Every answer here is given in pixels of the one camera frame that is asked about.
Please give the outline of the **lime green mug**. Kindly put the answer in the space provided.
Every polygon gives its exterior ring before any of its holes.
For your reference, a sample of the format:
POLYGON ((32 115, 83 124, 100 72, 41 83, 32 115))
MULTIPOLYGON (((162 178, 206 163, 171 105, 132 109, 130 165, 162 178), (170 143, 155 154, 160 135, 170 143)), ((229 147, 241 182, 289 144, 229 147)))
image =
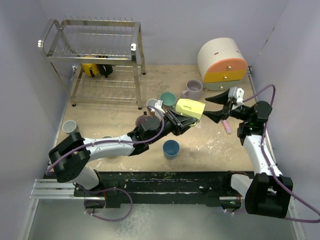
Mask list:
POLYGON ((182 116, 196 118, 196 123, 193 123, 191 127, 194 127, 202 118, 206 104, 200 101, 180 98, 174 108, 174 111, 182 116))

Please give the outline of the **blue cup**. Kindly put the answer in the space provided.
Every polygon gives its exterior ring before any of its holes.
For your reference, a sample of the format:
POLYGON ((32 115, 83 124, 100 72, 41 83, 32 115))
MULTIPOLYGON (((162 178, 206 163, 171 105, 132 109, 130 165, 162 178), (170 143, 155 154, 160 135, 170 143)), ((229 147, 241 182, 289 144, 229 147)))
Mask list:
POLYGON ((175 140, 167 140, 162 146, 164 157, 173 160, 180 152, 180 145, 175 140))

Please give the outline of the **teal cup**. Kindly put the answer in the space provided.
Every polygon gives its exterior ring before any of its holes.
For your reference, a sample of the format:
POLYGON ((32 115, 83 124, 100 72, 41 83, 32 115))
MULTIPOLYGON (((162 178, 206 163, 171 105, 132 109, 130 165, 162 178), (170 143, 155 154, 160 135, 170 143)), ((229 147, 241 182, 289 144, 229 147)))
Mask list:
POLYGON ((173 107, 177 102, 177 98, 172 92, 162 93, 160 95, 160 100, 167 107, 173 107))

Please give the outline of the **lilac mug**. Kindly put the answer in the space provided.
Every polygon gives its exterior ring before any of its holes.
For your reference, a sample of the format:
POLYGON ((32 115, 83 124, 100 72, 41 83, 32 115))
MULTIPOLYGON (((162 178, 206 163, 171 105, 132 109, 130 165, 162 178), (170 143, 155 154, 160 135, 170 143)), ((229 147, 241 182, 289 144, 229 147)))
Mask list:
POLYGON ((186 83, 185 90, 181 93, 181 99, 191 99, 198 101, 203 92, 203 84, 198 79, 191 79, 186 83))

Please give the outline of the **salmon pink mug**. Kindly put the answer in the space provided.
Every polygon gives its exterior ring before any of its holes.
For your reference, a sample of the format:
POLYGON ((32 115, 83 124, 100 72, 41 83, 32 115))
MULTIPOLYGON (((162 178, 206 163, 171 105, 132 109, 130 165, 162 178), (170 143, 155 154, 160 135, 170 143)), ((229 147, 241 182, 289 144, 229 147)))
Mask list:
POLYGON ((153 107, 155 107, 157 102, 158 100, 155 98, 150 98, 147 100, 146 107, 147 107, 147 112, 149 116, 153 116, 153 117, 157 116, 158 113, 153 109, 153 107))

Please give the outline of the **purple mug black handle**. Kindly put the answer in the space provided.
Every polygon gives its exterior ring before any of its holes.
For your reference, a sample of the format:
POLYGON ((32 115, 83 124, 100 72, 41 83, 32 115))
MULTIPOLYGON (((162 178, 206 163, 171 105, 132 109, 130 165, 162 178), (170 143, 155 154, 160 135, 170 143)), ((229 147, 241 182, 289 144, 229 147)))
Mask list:
POLYGON ((136 119, 136 121, 135 121, 135 126, 136 126, 136 127, 140 126, 142 123, 145 122, 145 120, 146 120, 147 118, 148 118, 147 115, 141 115, 141 116, 139 116, 139 117, 136 119))

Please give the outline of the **grey speckled mug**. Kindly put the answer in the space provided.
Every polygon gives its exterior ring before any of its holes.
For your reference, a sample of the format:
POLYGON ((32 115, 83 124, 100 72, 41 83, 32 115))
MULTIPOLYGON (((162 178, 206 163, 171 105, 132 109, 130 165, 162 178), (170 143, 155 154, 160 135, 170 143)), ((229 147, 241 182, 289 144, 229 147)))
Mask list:
POLYGON ((107 136, 104 136, 104 137, 102 137, 102 139, 112 139, 113 137, 112 136, 110 136, 110 135, 107 135, 107 136))

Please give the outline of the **black mug white interior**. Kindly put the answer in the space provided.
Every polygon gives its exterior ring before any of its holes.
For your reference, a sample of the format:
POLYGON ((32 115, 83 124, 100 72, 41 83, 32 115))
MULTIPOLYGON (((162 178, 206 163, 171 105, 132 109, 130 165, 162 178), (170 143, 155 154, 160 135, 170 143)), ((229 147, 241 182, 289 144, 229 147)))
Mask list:
POLYGON ((97 68, 99 73, 105 78, 108 78, 113 73, 113 67, 110 64, 97 64, 97 68))

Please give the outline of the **yellow mug black handle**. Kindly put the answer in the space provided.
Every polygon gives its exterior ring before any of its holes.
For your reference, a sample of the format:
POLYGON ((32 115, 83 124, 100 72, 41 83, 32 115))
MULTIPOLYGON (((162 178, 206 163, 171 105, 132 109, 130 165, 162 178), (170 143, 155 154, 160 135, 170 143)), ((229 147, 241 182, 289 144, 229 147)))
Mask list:
POLYGON ((89 76, 94 78, 96 75, 98 75, 99 69, 98 69, 98 65, 95 63, 82 63, 81 64, 84 73, 89 76))

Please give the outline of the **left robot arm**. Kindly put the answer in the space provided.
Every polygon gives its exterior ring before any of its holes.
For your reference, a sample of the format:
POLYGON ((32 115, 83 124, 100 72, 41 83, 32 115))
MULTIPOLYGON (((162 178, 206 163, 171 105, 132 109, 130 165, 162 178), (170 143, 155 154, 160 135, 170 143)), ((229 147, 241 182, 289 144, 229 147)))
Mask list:
POLYGON ((118 137, 93 139, 79 132, 71 133, 49 151, 51 166, 46 174, 54 174, 59 183, 78 184, 91 196, 98 196, 103 183, 99 172, 88 168, 87 163, 107 157, 140 155, 150 144, 168 134, 180 136, 196 123, 195 117, 167 110, 161 118, 148 116, 134 130, 118 137))

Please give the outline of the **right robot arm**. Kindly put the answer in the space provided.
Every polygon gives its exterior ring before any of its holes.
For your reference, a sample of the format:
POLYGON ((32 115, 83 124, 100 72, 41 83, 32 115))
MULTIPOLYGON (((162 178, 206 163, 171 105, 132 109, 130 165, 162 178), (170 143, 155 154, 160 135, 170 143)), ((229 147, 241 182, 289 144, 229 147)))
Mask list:
POLYGON ((247 152, 253 166, 254 177, 233 173, 222 183, 222 190, 228 196, 237 192, 244 197, 244 208, 248 214, 285 218, 291 196, 283 188, 293 189, 293 181, 283 176, 268 151, 265 140, 265 124, 272 112, 266 101, 257 101, 252 106, 244 105, 244 90, 232 87, 206 101, 222 105, 219 111, 204 111, 203 114, 215 123, 229 117, 241 120, 237 137, 247 152))

